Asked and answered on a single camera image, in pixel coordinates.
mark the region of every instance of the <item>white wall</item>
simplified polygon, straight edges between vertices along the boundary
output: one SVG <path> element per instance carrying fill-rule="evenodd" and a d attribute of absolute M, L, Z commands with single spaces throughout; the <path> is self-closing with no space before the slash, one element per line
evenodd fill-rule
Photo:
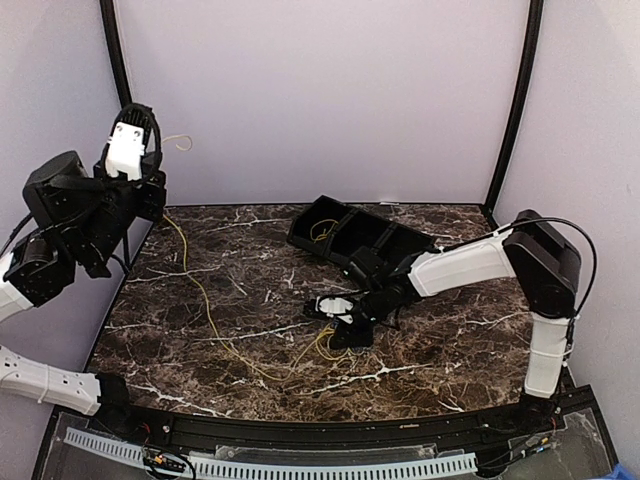
<path fill-rule="evenodd" d="M 528 0 L 119 0 L 172 203 L 482 202 Z"/>
<path fill-rule="evenodd" d="M 28 211 L 29 173 L 71 149 L 92 166 L 118 110 L 97 1 L 0 2 L 0 243 Z M 77 277 L 51 303 L 0 324 L 0 344 L 82 368 L 117 279 Z M 0 393 L 0 479 L 30 478 L 49 412 Z"/>
<path fill-rule="evenodd" d="M 594 387 L 620 459 L 636 474 L 639 24 L 639 2 L 546 2 L 527 107 L 496 212 L 506 222 L 531 207 L 572 219 L 592 234 L 601 267 L 577 327 L 571 368 L 578 383 Z M 586 283 L 589 254 L 583 259 Z"/>

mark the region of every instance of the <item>white cable tray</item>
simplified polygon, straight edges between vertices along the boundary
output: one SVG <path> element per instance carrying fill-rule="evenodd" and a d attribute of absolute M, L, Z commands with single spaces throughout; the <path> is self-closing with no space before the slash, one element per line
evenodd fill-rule
<path fill-rule="evenodd" d="M 64 442 L 131 467 L 144 468 L 139 445 L 67 428 Z M 474 473 L 475 453 L 414 462 L 359 466 L 286 466 L 237 463 L 191 454 L 198 479 L 208 480 L 427 480 Z M 187 469 L 182 475 L 191 478 Z"/>

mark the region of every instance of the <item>white bracket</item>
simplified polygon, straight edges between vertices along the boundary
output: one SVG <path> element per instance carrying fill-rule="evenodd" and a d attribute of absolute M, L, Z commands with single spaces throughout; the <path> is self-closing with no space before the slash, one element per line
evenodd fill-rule
<path fill-rule="evenodd" d="M 140 160 L 144 155 L 144 129 L 127 123 L 118 122 L 109 139 L 109 150 L 105 162 L 107 175 L 117 177 L 127 175 L 127 180 L 140 180 L 142 167 Z"/>

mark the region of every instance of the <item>black metal frame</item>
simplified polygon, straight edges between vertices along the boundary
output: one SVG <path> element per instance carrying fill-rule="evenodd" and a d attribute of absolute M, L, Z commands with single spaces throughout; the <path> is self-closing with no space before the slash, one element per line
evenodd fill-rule
<path fill-rule="evenodd" d="M 518 79 L 516 81 L 511 110 L 509 118 L 498 154 L 489 192 L 480 209 L 487 218 L 492 228 L 497 228 L 498 224 L 493 218 L 493 211 L 498 202 L 498 197 L 502 190 L 509 161 L 513 153 L 513 147 L 518 135 L 520 120 L 524 111 L 524 105 L 527 99 L 529 83 L 531 81 L 531 73 L 533 71 L 533 63 L 536 55 L 536 47 L 538 45 L 538 37 L 540 34 L 540 25 L 542 23 L 542 8 L 544 0 L 531 0 L 529 4 L 529 16 L 527 20 L 527 29 L 524 36 L 524 46 L 522 48 L 522 57 L 520 59 L 520 67 L 518 70 Z M 109 49 L 109 58 L 111 60 L 111 68 L 113 71 L 113 79 L 118 91 L 120 105 L 122 107 L 132 102 L 131 88 L 127 79 L 127 72 L 122 55 L 122 46 L 118 34 L 118 22 L 115 14 L 114 0 L 100 0 L 100 9 L 102 11 L 102 22 L 104 25 L 104 33 Z"/>
<path fill-rule="evenodd" d="M 576 388 L 566 369 L 561 377 L 561 385 L 562 393 L 557 397 L 561 411 L 554 415 L 558 428 L 564 428 L 564 415 L 591 409 L 609 463 L 611 466 L 617 464 L 618 458 L 609 431 L 591 387 L 587 385 Z M 517 408 L 518 405 L 514 404 L 438 417 L 361 423 L 256 422 L 164 412 L 144 407 L 133 407 L 132 414 L 150 426 L 152 443 L 183 453 L 191 450 L 213 452 L 220 446 L 337 451 L 436 445 L 439 452 L 458 449 L 464 449 L 467 453 L 474 452 L 482 463 L 508 451 L 509 440 L 520 435 L 488 431 L 482 425 L 500 422 L 505 416 L 512 415 Z M 61 413 L 81 417 L 67 408 L 55 407 L 47 425 L 32 480 L 39 480 L 44 472 L 49 442 L 52 441 Z M 100 422 L 88 419 L 91 428 L 105 430 Z"/>
<path fill-rule="evenodd" d="M 497 227 L 493 212 L 504 184 L 524 111 L 540 33 L 543 3 L 544 0 L 531 0 L 530 2 L 522 58 L 505 135 L 489 192 L 484 203 L 479 205 L 489 226 L 492 228 Z M 132 102 L 132 96 L 118 35 L 114 0 L 100 0 L 100 7 L 113 77 L 120 104 L 124 107 Z M 126 278 L 123 279 L 120 288 L 124 285 L 125 280 Z M 106 323 L 109 313 L 110 311 L 107 312 L 103 323 Z M 566 371 L 563 374 L 562 383 L 565 386 L 565 393 L 560 396 L 562 413 L 591 408 L 596 417 L 598 428 L 602 433 L 609 461 L 614 465 L 617 463 L 615 450 L 591 387 L 575 388 Z M 209 450 L 215 449 L 217 445 L 224 444 L 335 450 L 435 443 L 441 451 L 463 447 L 466 451 L 476 452 L 481 455 L 495 452 L 496 449 L 505 449 L 509 436 L 498 433 L 487 434 L 479 431 L 478 426 L 483 423 L 489 423 L 488 419 L 509 415 L 514 408 L 517 408 L 517 405 L 440 417 L 406 421 L 368 422 L 365 424 L 278 424 L 199 417 L 141 407 L 133 408 L 136 415 L 144 417 L 147 423 L 157 432 L 156 440 L 178 449 Z M 42 473 L 48 451 L 48 441 L 51 440 L 58 415 L 65 411 L 68 412 L 67 409 L 61 407 L 54 409 L 40 448 L 33 479 L 38 479 Z M 399 428 L 403 424 L 410 424 L 412 428 Z M 162 427 L 166 425 L 170 426 L 169 434 L 163 433 Z M 285 438 L 290 439 L 289 443 L 283 443 Z"/>

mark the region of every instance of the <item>black cable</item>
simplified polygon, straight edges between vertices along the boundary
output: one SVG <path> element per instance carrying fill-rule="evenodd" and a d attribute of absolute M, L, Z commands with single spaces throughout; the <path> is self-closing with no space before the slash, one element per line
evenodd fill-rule
<path fill-rule="evenodd" d="M 125 230 L 122 237 L 122 254 L 124 256 L 124 264 L 128 270 L 131 270 L 131 251 L 129 250 L 129 230 Z"/>
<path fill-rule="evenodd" d="M 514 222 L 511 225 L 507 225 L 505 227 L 499 228 L 497 230 L 497 233 L 500 234 L 515 227 L 522 227 L 524 225 L 533 225 L 536 223 L 544 223 L 544 222 L 561 223 L 563 225 L 567 225 L 573 228 L 574 230 L 577 230 L 585 238 L 587 243 L 589 243 L 589 247 L 591 248 L 591 254 L 593 255 L 593 268 L 591 270 L 591 279 L 589 280 L 589 284 L 587 285 L 587 289 L 584 292 L 584 296 L 582 297 L 582 300 L 580 301 L 580 303 L 578 304 L 578 307 L 576 308 L 576 313 L 574 315 L 574 318 L 576 318 L 582 311 L 582 307 L 584 307 L 584 304 L 586 303 L 587 298 L 589 298 L 589 295 L 591 294 L 591 289 L 593 288 L 593 284 L 595 283 L 596 272 L 598 270 L 598 252 L 596 251 L 596 245 L 593 243 L 593 240 L 591 239 L 589 234 L 585 232 L 582 229 L 582 227 L 580 227 L 579 225 L 576 225 L 575 223 L 570 222 L 569 220 L 565 220 L 564 218 L 557 218 L 557 217 L 531 218 L 529 220 Z"/>
<path fill-rule="evenodd" d="M 9 238 L 7 239 L 5 244 L 2 246 L 2 250 L 0 250 L 0 257 L 4 255 L 4 253 L 7 251 L 7 248 L 9 248 L 9 245 L 11 245 L 11 243 L 16 239 L 20 231 L 24 228 L 24 226 L 27 223 L 29 223 L 29 221 L 32 218 L 33 218 L 33 215 L 31 214 L 31 212 L 29 212 L 26 217 L 24 217 L 22 220 L 20 220 L 20 222 L 18 222 L 18 225 L 16 226 L 16 228 L 13 229 L 13 231 L 9 235 Z"/>
<path fill-rule="evenodd" d="M 124 273 L 125 275 L 129 275 L 129 272 L 131 270 L 129 269 L 129 267 L 127 267 L 127 264 L 125 263 L 124 260 L 122 260 L 115 253 L 113 255 L 111 255 L 111 258 L 113 258 L 116 262 L 118 262 L 118 264 L 120 265 L 120 268 L 122 268 L 122 273 Z"/>
<path fill-rule="evenodd" d="M 512 228 L 516 228 L 516 227 L 522 227 L 525 225 L 533 225 L 536 223 L 545 223 L 545 222 L 550 222 L 550 223 L 561 223 L 563 225 L 567 225 L 571 228 L 573 228 L 574 230 L 577 230 L 587 241 L 587 243 L 589 243 L 589 247 L 591 248 L 591 254 L 593 257 L 593 268 L 591 270 L 591 278 L 589 279 L 589 284 L 587 285 L 587 289 L 584 292 L 584 296 L 582 297 L 582 300 L 580 301 L 580 303 L 578 304 L 578 307 L 576 308 L 576 312 L 572 318 L 572 321 L 575 320 L 575 318 L 580 314 L 580 312 L 582 311 L 582 308 L 584 307 L 584 304 L 586 303 L 587 299 L 589 298 L 589 295 L 591 294 L 591 290 L 593 289 L 593 284 L 595 283 L 596 280 L 596 273 L 598 270 L 598 252 L 596 250 L 596 246 L 593 243 L 593 240 L 591 239 L 591 237 L 589 236 L 589 234 L 587 232 L 584 231 L 584 229 L 582 227 L 580 227 L 579 225 L 576 225 L 575 223 L 569 221 L 569 220 L 565 220 L 564 218 L 557 218 L 557 217 L 541 217 L 541 218 L 530 218 L 528 220 L 521 220 L 521 221 L 515 221 L 513 223 L 510 223 L 508 225 L 505 225 L 504 227 L 500 227 L 497 230 L 487 233 L 486 235 L 481 235 L 479 237 L 473 238 L 471 240 L 467 240 L 464 241 L 462 243 L 458 243 L 456 245 L 450 245 L 448 247 L 445 247 L 442 251 L 443 252 L 450 252 L 452 250 L 456 250 L 460 247 L 464 247 L 466 245 L 469 245 L 471 243 L 475 243 L 475 242 L 479 242 L 480 240 L 486 240 L 487 238 L 491 238 L 494 235 L 499 235 L 501 233 L 504 233 L 508 230 L 511 230 Z"/>

